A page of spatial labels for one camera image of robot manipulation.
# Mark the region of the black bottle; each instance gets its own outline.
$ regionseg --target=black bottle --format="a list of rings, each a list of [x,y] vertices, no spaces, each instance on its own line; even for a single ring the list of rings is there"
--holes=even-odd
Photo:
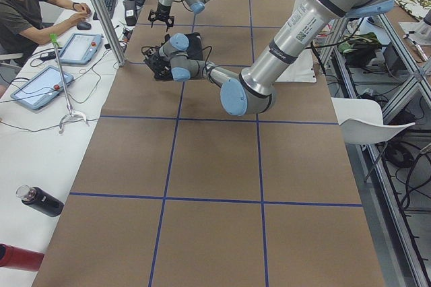
[[[63,210],[64,204],[61,201],[44,192],[39,187],[22,185],[17,189],[16,195],[22,200],[24,205],[28,205],[47,216],[58,216]]]

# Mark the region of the white desk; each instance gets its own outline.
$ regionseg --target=white desk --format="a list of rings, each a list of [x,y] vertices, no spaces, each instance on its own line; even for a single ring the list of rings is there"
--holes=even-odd
[[[86,2],[92,8],[89,0],[74,1]],[[63,21],[73,13],[73,11],[65,10],[57,21]],[[74,32],[103,33],[99,21],[93,21],[92,16],[88,21],[92,25],[91,30],[79,31],[77,28],[72,28],[59,37],[59,42],[64,44]],[[120,22],[124,22],[122,0],[118,0],[112,19],[114,27],[120,25],[116,29],[119,36],[123,30]],[[52,48],[52,45],[40,46],[36,51],[47,48]],[[90,64],[84,67],[88,68],[99,60],[104,51],[105,48],[102,45]],[[47,61],[40,67],[31,67],[27,63],[18,77],[31,78],[47,65],[55,65],[55,61]],[[108,53],[95,66],[95,70],[102,77],[96,91],[83,104],[72,101],[73,107],[84,112],[87,118],[97,119],[100,116],[100,109],[108,96],[117,72],[116,66],[114,55],[112,52]],[[82,67],[64,66],[64,70],[72,73],[75,78],[80,75],[81,69]],[[77,100],[85,99],[97,80],[98,76],[90,71],[69,86],[70,95]],[[5,123],[27,129],[42,129],[58,125],[60,119],[67,114],[64,94],[59,95],[48,106],[36,112],[28,110],[16,102],[4,102],[11,100],[10,94],[15,89],[15,86],[10,86],[0,100],[2,102],[0,103],[0,117]],[[90,121],[88,125],[84,122],[67,124],[63,134],[59,134],[58,127],[30,133],[0,124],[0,243],[42,253],[46,251],[59,218],[50,218],[23,205],[15,196],[15,191],[23,184],[37,186],[61,201],[65,201],[95,127],[95,121]],[[35,277],[36,273],[33,272],[0,268],[2,287],[31,286]]]

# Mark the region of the black shirt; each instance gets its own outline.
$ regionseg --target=black shirt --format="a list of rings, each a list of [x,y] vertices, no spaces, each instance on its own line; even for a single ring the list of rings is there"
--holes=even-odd
[[[0,0],[0,44],[7,53],[23,53],[15,61],[23,65],[38,44],[19,35],[34,26],[42,29],[42,14],[39,1],[48,0]]]

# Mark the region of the red cylinder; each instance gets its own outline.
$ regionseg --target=red cylinder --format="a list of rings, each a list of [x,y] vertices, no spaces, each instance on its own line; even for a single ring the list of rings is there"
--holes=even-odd
[[[44,254],[0,244],[0,267],[37,272]]]

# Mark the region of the computer mouse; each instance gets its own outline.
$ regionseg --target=computer mouse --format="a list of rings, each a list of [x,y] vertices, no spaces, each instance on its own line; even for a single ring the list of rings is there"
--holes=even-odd
[[[81,22],[78,22],[78,24],[76,25],[76,28],[78,30],[89,30],[92,28],[92,25],[88,22],[81,21]]]

